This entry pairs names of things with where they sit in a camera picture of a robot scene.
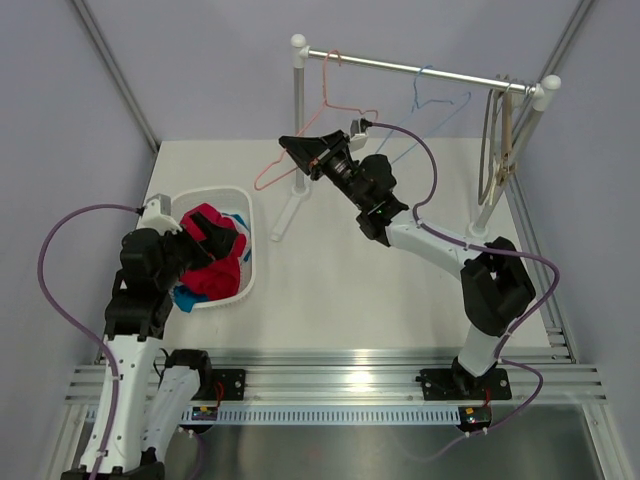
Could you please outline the red t shirt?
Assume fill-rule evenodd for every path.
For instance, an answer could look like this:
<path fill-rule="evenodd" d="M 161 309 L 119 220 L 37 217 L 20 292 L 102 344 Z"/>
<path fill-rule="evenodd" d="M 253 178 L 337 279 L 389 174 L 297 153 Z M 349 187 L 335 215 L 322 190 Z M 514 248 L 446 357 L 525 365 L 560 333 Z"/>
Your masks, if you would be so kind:
<path fill-rule="evenodd" d="M 181 219 L 211 262 L 190 267 L 174 288 L 176 304 L 190 312 L 196 303 L 226 300 L 240 291 L 243 265 L 251 254 L 250 231 L 238 214 L 201 203 Z"/>

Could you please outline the blue t shirt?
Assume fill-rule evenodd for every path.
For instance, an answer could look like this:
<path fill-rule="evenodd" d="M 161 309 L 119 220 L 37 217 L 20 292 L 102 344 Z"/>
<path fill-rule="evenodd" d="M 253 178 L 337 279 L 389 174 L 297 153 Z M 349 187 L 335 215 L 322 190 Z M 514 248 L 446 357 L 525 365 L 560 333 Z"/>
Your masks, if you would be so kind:
<path fill-rule="evenodd" d="M 201 239 L 200 232 L 189 218 L 195 212 L 201 212 L 218 226 L 236 230 L 230 220 L 221 216 L 225 212 L 219 212 L 213 206 L 203 203 L 188 211 L 181 219 L 181 224 L 196 240 Z M 173 289 L 174 303 L 181 311 L 191 313 L 196 305 L 236 296 L 244 289 L 243 282 L 249 278 L 245 273 L 249 263 L 250 260 L 240 266 L 231 252 L 227 258 L 217 260 L 208 267 L 187 271 Z"/>

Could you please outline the light blue hanger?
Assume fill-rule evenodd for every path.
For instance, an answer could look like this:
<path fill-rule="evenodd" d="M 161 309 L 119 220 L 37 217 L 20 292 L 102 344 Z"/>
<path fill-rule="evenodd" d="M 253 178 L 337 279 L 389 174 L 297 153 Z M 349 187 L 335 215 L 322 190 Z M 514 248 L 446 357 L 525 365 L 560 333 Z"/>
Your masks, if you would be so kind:
<path fill-rule="evenodd" d="M 427 80 L 423 72 L 432 68 L 431 64 L 424 65 L 414 75 L 407 113 L 396 120 L 385 120 L 385 123 L 410 130 L 422 139 L 426 139 L 438 133 L 467 107 L 472 99 L 470 90 L 460 91 L 448 97 L 423 95 L 421 84 Z"/>

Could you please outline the white t shirt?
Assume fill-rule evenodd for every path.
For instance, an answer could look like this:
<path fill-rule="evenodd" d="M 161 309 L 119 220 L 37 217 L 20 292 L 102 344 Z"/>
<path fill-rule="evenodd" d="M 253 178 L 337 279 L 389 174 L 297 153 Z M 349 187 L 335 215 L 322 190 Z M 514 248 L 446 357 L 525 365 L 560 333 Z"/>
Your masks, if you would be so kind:
<path fill-rule="evenodd" d="M 238 260 L 240 266 L 243 266 L 250 260 L 251 247 L 251 231 L 248 223 L 238 213 L 222 213 L 224 219 L 230 220 L 238 233 L 232 249 L 233 255 Z"/>

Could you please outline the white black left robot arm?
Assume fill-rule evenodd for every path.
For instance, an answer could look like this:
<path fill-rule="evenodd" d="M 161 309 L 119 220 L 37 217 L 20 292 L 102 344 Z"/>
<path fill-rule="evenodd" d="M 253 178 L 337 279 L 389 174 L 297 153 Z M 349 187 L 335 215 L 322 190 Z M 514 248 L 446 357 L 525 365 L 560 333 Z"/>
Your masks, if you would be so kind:
<path fill-rule="evenodd" d="M 105 310 L 101 342 L 107 360 L 97 417 L 77 467 L 64 479 L 162 479 L 166 452 L 187 404 L 208 396 L 214 374 L 203 350 L 172 352 L 154 398 L 148 377 L 163 346 L 171 290 L 189 270 L 228 258 L 239 234 L 203 214 L 196 231 L 156 215 L 124 236 L 121 267 Z"/>

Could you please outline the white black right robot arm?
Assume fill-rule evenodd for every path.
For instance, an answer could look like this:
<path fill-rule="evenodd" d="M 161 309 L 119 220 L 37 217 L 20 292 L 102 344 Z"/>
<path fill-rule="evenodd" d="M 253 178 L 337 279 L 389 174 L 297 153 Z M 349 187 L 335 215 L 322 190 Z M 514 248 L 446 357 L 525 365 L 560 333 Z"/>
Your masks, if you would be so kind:
<path fill-rule="evenodd" d="M 451 381 L 460 395 L 478 395 L 497 364 L 500 340 L 536 297 L 513 243 L 498 237 L 475 250 L 462 237 L 419 222 L 393 193 L 397 181 L 388 158 L 353 159 L 351 139 L 342 131 L 282 136 L 278 143 L 310 180 L 328 178 L 358 208 L 356 221 L 368 239 L 414 254 L 459 280 L 470 328 L 452 362 Z"/>

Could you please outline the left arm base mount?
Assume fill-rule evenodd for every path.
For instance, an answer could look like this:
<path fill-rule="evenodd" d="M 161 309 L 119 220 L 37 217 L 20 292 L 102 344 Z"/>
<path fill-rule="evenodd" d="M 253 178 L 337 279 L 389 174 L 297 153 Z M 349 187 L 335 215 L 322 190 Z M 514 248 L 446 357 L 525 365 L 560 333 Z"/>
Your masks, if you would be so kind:
<path fill-rule="evenodd" d="M 179 426 L 193 429 L 196 433 L 204 433 L 222 416 L 221 407 L 224 402 L 241 402 L 244 400 L 246 371 L 239 368 L 214 368 L 205 350 L 176 349 L 169 353 L 161 348 L 165 356 L 164 363 L 153 368 L 162 383 L 165 371 L 174 366 L 188 366 L 195 369 L 200 378 L 200 387 L 194 399 L 204 401 L 198 406 L 188 406 L 181 416 Z"/>

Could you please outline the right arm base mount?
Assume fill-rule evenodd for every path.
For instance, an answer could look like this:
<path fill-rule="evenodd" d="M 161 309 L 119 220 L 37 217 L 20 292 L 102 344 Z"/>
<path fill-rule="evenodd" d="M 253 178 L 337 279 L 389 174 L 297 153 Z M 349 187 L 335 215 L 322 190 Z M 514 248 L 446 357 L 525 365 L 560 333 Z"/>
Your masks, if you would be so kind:
<path fill-rule="evenodd" d="M 494 363 L 480 377 L 474 377 L 455 358 L 447 368 L 424 368 L 415 381 L 420 385 L 425 401 L 452 401 L 458 408 L 464 434 L 488 430 L 493 420 L 492 401 L 513 398 L 507 371 Z"/>

